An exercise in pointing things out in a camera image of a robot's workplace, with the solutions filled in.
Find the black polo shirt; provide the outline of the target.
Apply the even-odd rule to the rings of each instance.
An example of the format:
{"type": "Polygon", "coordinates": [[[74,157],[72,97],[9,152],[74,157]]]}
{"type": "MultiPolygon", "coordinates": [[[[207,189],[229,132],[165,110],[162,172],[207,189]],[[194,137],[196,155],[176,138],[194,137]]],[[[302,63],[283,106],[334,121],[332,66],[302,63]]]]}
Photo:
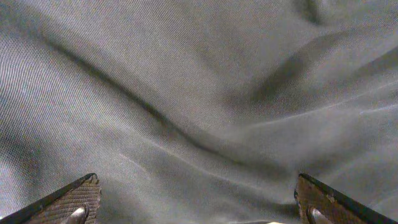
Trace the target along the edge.
{"type": "Polygon", "coordinates": [[[2,1],[1,216],[87,173],[99,223],[397,218],[396,1],[2,1]]]}

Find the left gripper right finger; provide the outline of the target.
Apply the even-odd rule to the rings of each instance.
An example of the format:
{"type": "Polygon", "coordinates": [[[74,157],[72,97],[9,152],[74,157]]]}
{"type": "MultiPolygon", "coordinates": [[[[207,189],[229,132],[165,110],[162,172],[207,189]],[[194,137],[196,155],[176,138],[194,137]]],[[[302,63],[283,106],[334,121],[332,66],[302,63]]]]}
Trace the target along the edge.
{"type": "Polygon", "coordinates": [[[308,174],[298,175],[294,198],[302,224],[397,224],[308,174]]]}

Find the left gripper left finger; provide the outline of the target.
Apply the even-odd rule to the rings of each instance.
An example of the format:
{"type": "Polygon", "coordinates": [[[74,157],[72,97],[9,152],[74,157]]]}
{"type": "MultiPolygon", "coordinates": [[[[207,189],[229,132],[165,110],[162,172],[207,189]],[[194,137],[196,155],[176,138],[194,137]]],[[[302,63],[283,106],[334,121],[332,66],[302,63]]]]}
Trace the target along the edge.
{"type": "Polygon", "coordinates": [[[100,181],[95,173],[90,173],[2,218],[1,224],[95,224],[100,200],[100,181]]]}

